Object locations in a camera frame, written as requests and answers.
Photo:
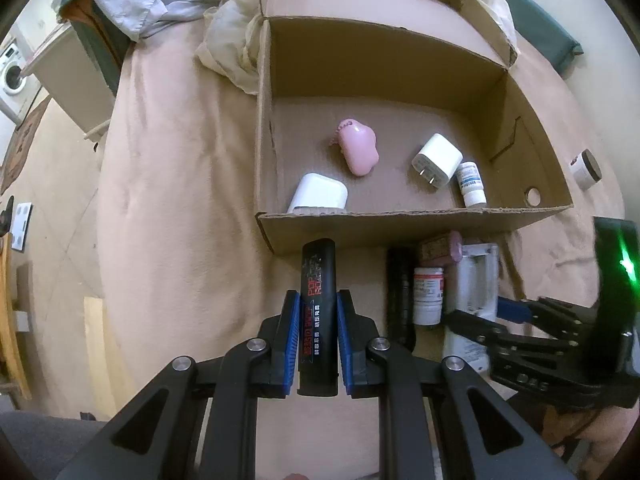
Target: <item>white plug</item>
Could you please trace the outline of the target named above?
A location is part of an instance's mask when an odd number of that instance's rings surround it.
[[[433,187],[441,188],[456,172],[462,162],[462,153],[440,134],[433,134],[411,165]]]

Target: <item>beige cloth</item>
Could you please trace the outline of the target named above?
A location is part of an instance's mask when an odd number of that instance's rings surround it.
[[[298,288],[300,256],[268,253],[253,211],[255,98],[204,68],[202,21],[140,41],[127,56],[98,193],[98,252],[113,331],[139,387],[173,357],[204,360],[254,336]],[[513,68],[560,159],[583,148],[603,182],[575,208],[500,240],[501,291],[584,305],[597,294],[591,216],[622,216],[620,190],[564,82],[522,38]],[[383,330],[383,248],[341,251],[338,287]],[[421,337],[423,354],[439,350]],[[292,396],[258,404],[258,478],[353,479],[378,470],[373,399]]]

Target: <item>pink object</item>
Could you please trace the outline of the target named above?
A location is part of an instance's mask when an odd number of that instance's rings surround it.
[[[356,176],[369,173],[380,160],[374,131],[355,119],[345,119],[335,133],[351,173]]]

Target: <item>silver bolt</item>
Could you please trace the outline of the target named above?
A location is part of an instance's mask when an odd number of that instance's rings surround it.
[[[373,348],[374,350],[380,350],[381,352],[389,350],[389,348],[391,347],[391,343],[386,337],[375,337],[369,344],[371,345],[371,348]]]
[[[246,342],[246,347],[251,350],[251,352],[259,352],[267,348],[267,342],[259,337],[254,337]]]
[[[453,372],[459,372],[460,370],[462,370],[462,368],[465,367],[465,362],[455,355],[444,359],[444,364],[449,370]]]
[[[177,357],[172,361],[171,366],[176,372],[183,372],[191,367],[191,359],[186,355]]]

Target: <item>cardboard box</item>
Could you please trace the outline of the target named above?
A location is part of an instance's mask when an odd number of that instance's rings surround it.
[[[255,201],[273,252],[322,236],[347,247],[451,229],[489,234],[572,205],[544,128],[508,72],[509,49],[452,1],[262,0]],[[353,176],[329,146],[345,118],[376,133],[380,161],[367,176]],[[435,190],[412,168],[436,132],[478,164],[489,208],[465,209],[455,179]],[[286,214],[312,171],[345,183],[346,212]],[[538,206],[527,203],[532,188]]]

